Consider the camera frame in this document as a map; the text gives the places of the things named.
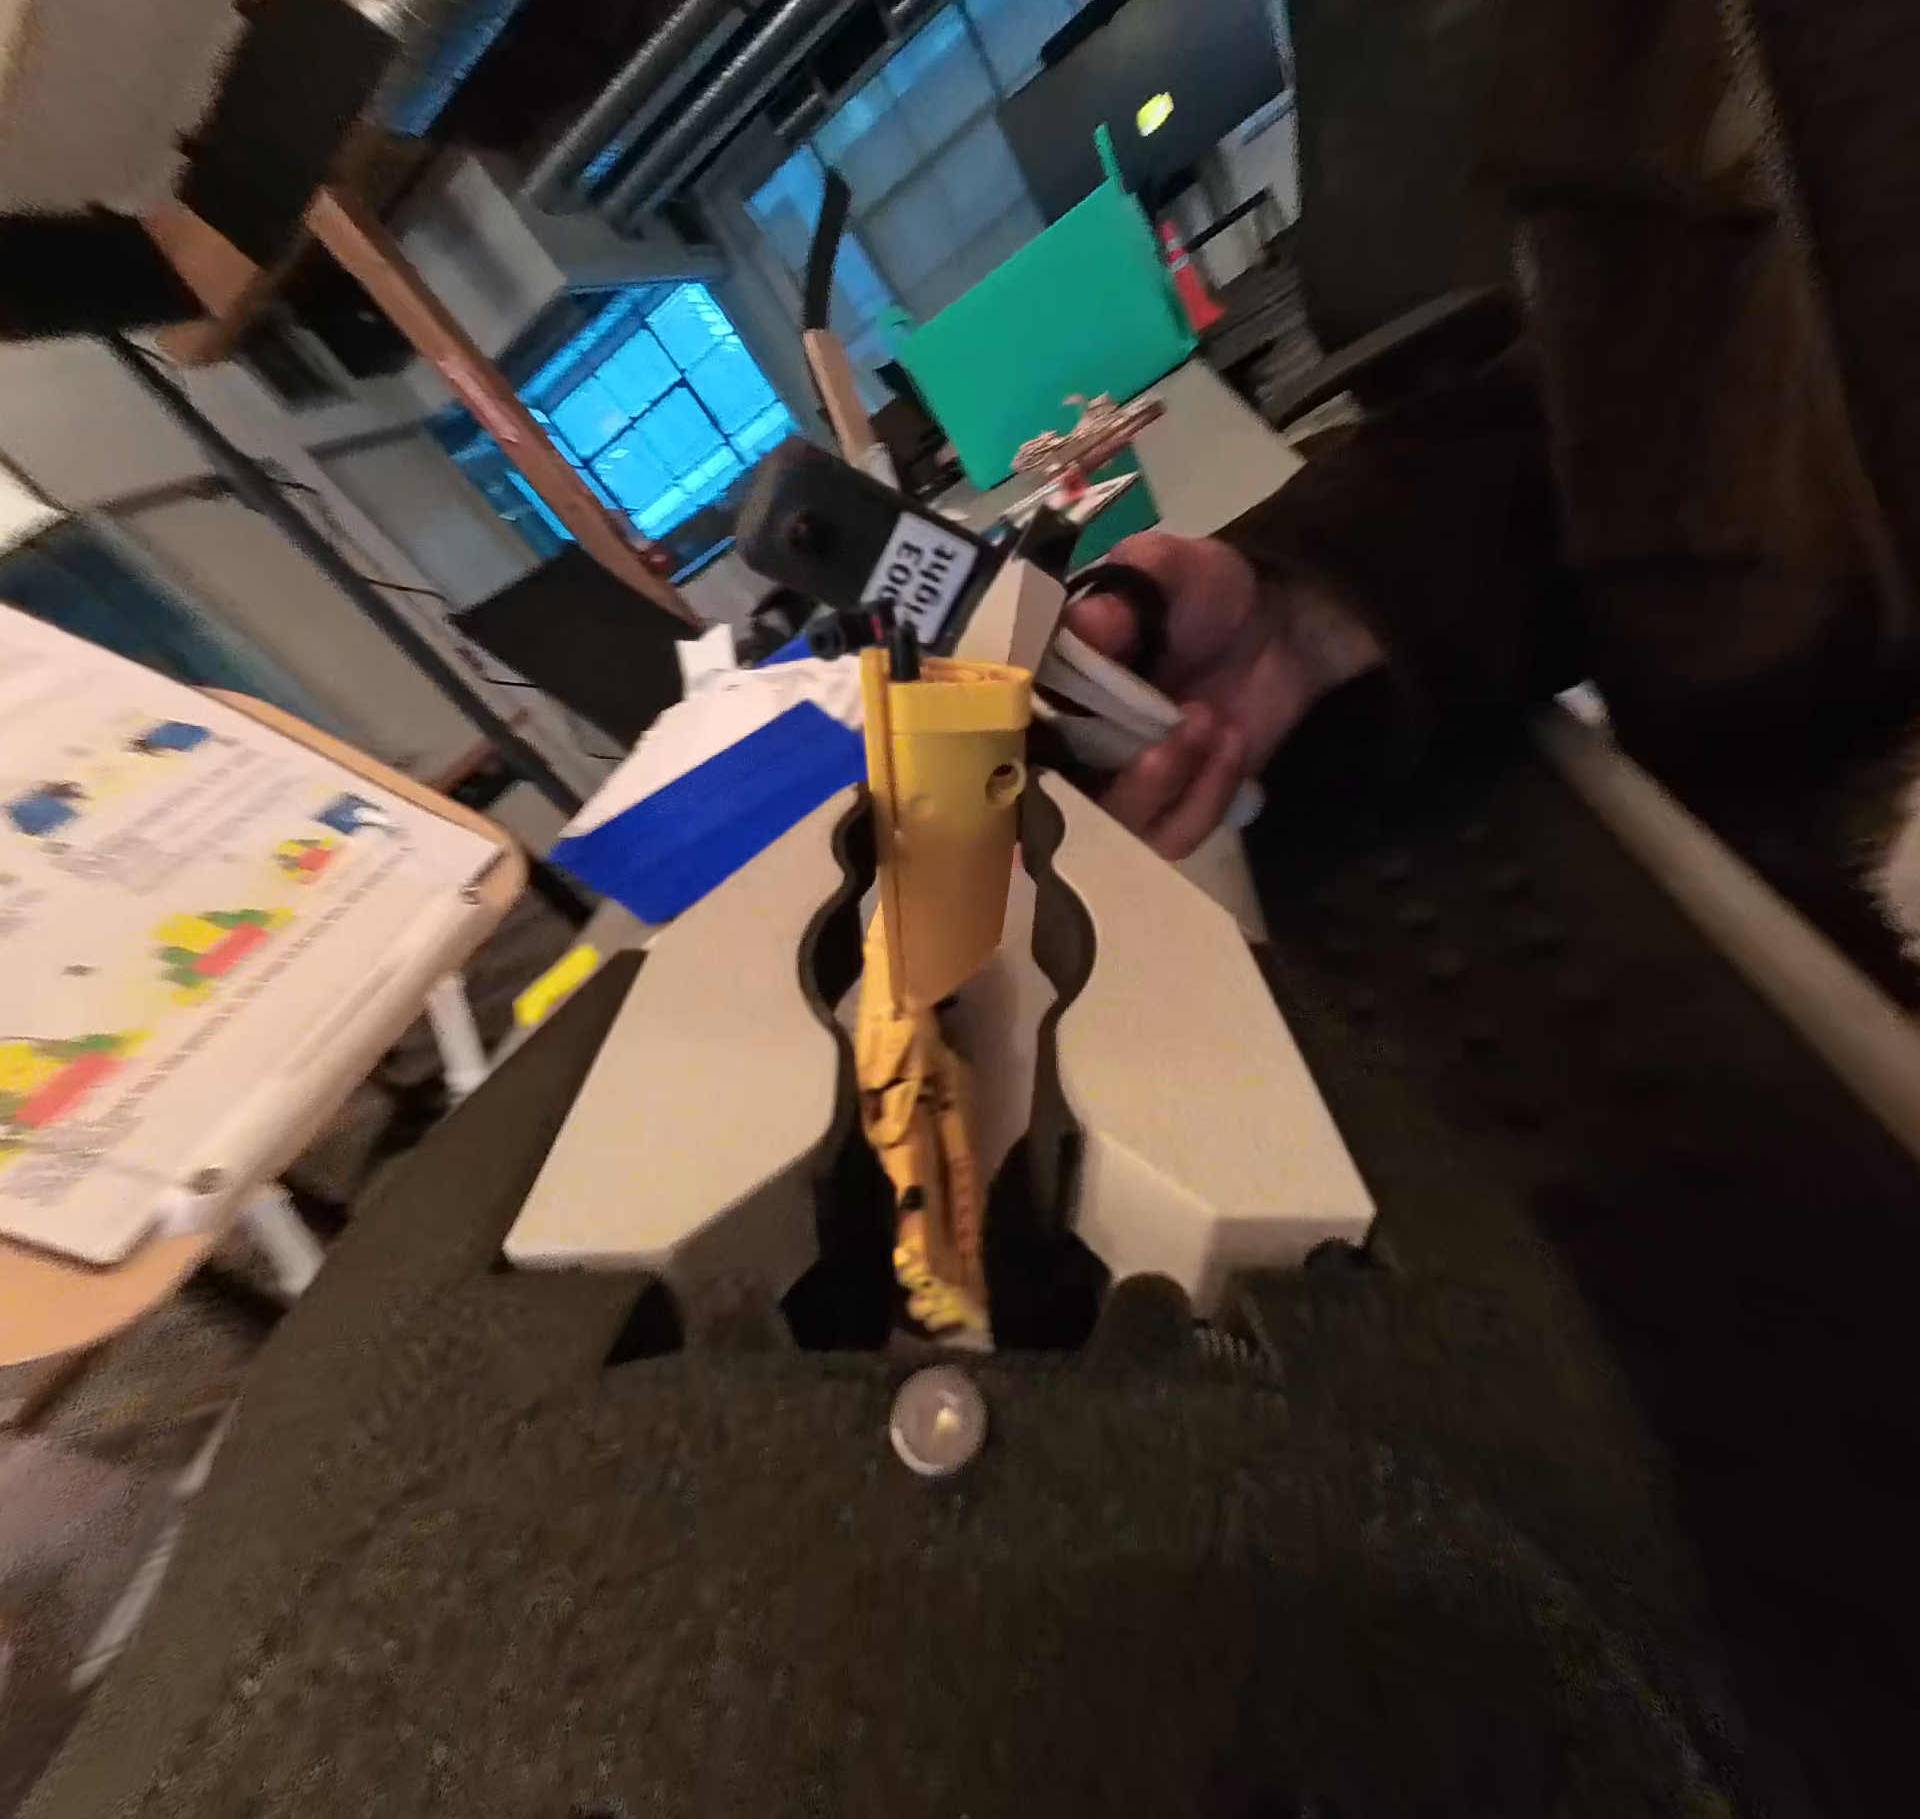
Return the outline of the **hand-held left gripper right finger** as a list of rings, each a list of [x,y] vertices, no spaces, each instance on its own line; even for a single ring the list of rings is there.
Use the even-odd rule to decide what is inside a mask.
[[[1063,776],[1020,801],[1000,939],[1000,1347],[1079,1347],[1113,1284],[1203,1318],[1362,1251],[1376,1205],[1235,916]]]

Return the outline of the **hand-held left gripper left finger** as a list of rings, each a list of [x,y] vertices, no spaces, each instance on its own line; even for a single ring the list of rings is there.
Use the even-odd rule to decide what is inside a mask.
[[[886,1346],[892,1192],[851,1046],[873,871],[845,787],[654,933],[504,1233],[515,1270],[646,1273],[684,1305],[749,1284],[805,1347]]]

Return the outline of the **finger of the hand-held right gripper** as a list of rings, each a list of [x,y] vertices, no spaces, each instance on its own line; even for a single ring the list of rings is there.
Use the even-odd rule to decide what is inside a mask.
[[[1063,625],[1068,586],[1036,563],[1005,563],[962,626],[970,681],[1034,681]]]

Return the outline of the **yellow brick wing piece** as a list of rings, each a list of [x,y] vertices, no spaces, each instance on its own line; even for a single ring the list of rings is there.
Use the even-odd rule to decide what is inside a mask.
[[[912,1335],[989,1351],[988,1178],[944,1007],[993,957],[1020,836],[1034,683],[1011,663],[857,653],[875,908],[851,1028],[862,1134],[892,1194]]]

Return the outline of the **person's right forearm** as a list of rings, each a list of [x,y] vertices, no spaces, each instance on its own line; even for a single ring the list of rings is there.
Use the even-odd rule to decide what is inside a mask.
[[[1678,719],[1650,706],[1657,690],[1602,651],[1526,333],[1311,439],[1218,541],[1257,586],[1254,634],[1290,681],[1255,765],[1282,799],[1385,785],[1580,681],[1634,757],[1680,750]]]

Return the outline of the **curved black desk lamp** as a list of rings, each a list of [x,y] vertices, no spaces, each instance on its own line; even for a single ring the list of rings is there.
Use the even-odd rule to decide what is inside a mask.
[[[851,187],[839,169],[829,168],[822,179],[822,202],[806,242],[801,343],[814,392],[840,456],[867,478],[896,485],[895,463],[873,432],[847,346],[829,327],[832,279],[849,211]]]

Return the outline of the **small tan brick model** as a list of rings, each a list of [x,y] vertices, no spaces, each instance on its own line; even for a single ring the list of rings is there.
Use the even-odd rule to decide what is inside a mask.
[[[1014,480],[1020,490],[1002,512],[1009,525],[1049,512],[1068,525],[1083,527],[1140,483],[1135,469],[1105,481],[1094,480],[1094,474],[1125,454],[1137,435],[1165,414],[1163,403],[1140,397],[1122,406],[1106,393],[1068,393],[1066,404],[1079,409],[1072,427],[1041,432],[1014,452]]]

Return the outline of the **white crumpled papers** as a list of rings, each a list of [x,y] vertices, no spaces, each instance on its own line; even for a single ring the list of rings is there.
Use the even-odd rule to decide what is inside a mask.
[[[676,640],[682,708],[698,727],[753,732],[810,704],[839,727],[862,725],[860,674],[852,658],[822,658],[796,634],[773,656],[742,663],[725,625]]]

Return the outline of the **blue plastic bin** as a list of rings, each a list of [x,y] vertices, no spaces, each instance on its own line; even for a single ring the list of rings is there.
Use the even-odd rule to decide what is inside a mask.
[[[862,725],[839,727],[810,704],[733,735],[698,727],[679,701],[643,729],[550,855],[649,926],[676,919],[865,777]]]

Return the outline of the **green plastic carry case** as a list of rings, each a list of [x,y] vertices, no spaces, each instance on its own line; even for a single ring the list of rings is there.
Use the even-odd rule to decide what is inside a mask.
[[[1068,423],[1068,397],[1128,403],[1198,350],[1159,237],[1094,128],[1101,179],[899,341],[899,365],[968,483],[1000,485],[1020,445]]]

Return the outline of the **orange traffic cone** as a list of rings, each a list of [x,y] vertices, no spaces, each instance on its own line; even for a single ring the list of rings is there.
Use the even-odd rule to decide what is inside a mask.
[[[1196,263],[1193,252],[1186,247],[1177,224],[1174,219],[1162,219],[1156,224],[1156,234],[1177,306],[1193,335],[1203,340],[1221,324],[1225,311],[1207,285],[1203,265]]]

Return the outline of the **black studded mat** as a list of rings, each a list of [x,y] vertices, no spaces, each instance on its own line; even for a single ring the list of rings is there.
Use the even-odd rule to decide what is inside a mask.
[[[1294,1403],[1474,1493],[1745,1808],[1915,1815],[1915,1167],[1534,757],[1250,838],[1379,1215],[1246,1291]]]

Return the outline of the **black monitor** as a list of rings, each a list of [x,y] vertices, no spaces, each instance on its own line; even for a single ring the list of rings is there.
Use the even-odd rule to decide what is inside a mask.
[[[995,121],[1043,221],[1110,175],[1159,211],[1289,83],[1272,0],[1092,0]]]

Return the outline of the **wooden display board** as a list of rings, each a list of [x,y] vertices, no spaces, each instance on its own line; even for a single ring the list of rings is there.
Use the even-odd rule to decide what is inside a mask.
[[[261,1143],[238,1175],[221,1182],[209,1209],[189,1230],[150,1236],[111,1267],[88,1267],[64,1255],[1,1245],[1,1364],[37,1369],[96,1351],[168,1303],[195,1271],[212,1264],[225,1236],[235,1230],[241,1209],[279,1180],[308,1145],[321,1122],[415,1026],[425,996],[451,974],[466,978],[472,957],[493,939],[500,921],[531,887],[532,858],[504,826],[447,799],[410,776],[371,758],[365,750],[310,727],[291,713],[229,690],[207,688],[205,697],[256,720],[325,762],[349,776],[352,790],[388,791],[421,813],[459,826],[490,846],[474,882],[454,897],[451,913],[427,926],[421,939],[398,942],[394,974],[371,989],[318,1046],[300,1048],[294,1070],[300,1082],[290,1095],[269,1104]]]

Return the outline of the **dark sherpa-lined jacket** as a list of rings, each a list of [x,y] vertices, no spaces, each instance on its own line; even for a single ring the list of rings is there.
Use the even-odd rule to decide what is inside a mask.
[[[1517,690],[1915,1010],[1915,0],[1500,0],[1482,171],[1557,499]]]

